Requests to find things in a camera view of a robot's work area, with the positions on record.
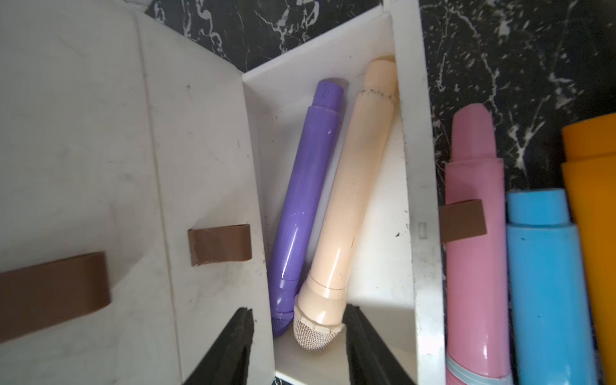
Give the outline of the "purple toy microphone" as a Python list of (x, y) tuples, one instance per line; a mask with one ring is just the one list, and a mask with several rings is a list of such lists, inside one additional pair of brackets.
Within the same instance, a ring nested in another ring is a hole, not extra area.
[(284, 335), (295, 316), (295, 296), (342, 123), (344, 94), (335, 81), (321, 80), (307, 109), (268, 266), (275, 338)]

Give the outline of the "cream toy microphone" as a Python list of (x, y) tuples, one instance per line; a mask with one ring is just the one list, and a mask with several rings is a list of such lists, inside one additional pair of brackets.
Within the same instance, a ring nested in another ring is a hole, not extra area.
[(376, 59), (355, 99), (311, 268), (295, 298), (294, 336), (310, 352), (324, 351), (343, 330), (352, 261), (391, 128), (397, 84), (394, 60)]

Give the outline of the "blue toy microphone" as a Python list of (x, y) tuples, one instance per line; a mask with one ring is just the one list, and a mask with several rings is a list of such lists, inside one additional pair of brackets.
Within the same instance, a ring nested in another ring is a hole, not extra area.
[(580, 237), (566, 192), (509, 192), (507, 213), (519, 382), (598, 383)]

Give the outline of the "pink toy microphone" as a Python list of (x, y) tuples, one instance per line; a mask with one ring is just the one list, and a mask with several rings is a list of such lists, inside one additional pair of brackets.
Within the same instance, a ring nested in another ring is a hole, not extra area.
[(479, 200), (487, 233), (446, 245), (448, 384), (511, 384), (504, 162), (483, 104), (453, 117), (445, 203)]

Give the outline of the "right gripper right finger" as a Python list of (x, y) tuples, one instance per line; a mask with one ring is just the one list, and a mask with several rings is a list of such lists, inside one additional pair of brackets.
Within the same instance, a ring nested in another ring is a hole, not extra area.
[(346, 306), (343, 323), (350, 384), (415, 385), (358, 306)]

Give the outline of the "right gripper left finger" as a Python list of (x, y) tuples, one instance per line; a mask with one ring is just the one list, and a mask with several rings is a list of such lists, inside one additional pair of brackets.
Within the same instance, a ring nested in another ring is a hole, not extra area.
[(247, 385), (253, 333), (253, 311), (238, 308), (184, 385)]

